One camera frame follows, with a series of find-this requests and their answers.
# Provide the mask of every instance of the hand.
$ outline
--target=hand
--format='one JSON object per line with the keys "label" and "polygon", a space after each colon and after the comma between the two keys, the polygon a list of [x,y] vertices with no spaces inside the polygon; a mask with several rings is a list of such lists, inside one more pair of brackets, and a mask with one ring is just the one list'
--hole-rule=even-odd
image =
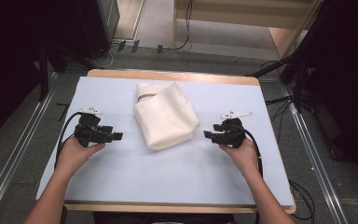
{"label": "hand", "polygon": [[62,147],[58,158],[56,172],[71,178],[92,154],[103,149],[105,144],[82,147],[75,137],[69,138]]}
{"label": "hand", "polygon": [[231,157],[245,178],[254,172],[258,173],[255,144],[250,139],[245,138],[238,148],[228,147],[226,145],[219,145],[219,147]]}

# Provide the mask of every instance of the person's left hand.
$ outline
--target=person's left hand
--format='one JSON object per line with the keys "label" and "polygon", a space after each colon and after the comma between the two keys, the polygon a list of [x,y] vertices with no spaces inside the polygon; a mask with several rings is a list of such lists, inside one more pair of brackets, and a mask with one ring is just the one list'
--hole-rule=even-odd
{"label": "person's left hand", "polygon": [[58,158],[56,172],[71,178],[92,154],[103,149],[105,144],[97,144],[92,147],[81,146],[75,137],[69,138],[62,147]]}

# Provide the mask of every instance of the white fabric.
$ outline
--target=white fabric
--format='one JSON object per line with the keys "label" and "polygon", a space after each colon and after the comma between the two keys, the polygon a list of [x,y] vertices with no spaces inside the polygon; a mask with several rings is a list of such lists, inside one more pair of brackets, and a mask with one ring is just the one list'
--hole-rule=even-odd
{"label": "white fabric", "polygon": [[151,149],[174,147],[188,141],[200,126],[191,103],[176,82],[168,87],[139,84],[138,100],[134,115]]}

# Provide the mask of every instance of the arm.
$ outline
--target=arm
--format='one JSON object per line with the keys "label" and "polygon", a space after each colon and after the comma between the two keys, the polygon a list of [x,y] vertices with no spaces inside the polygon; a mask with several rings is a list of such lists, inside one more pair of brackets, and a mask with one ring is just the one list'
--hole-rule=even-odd
{"label": "arm", "polygon": [[60,223],[63,199],[69,180],[92,154],[103,148],[104,144],[82,147],[74,137],[69,138],[62,148],[48,185],[24,224]]}
{"label": "arm", "polygon": [[283,210],[258,172],[254,143],[246,138],[239,148],[223,145],[220,148],[231,157],[245,177],[263,223],[295,223]]}

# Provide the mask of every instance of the folded white towel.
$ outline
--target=folded white towel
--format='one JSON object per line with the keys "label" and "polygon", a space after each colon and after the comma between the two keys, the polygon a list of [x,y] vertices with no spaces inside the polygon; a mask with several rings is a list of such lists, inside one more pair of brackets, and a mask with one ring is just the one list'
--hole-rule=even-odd
{"label": "folded white towel", "polygon": [[174,147],[193,138],[200,126],[191,103],[178,83],[138,85],[134,115],[151,149]]}

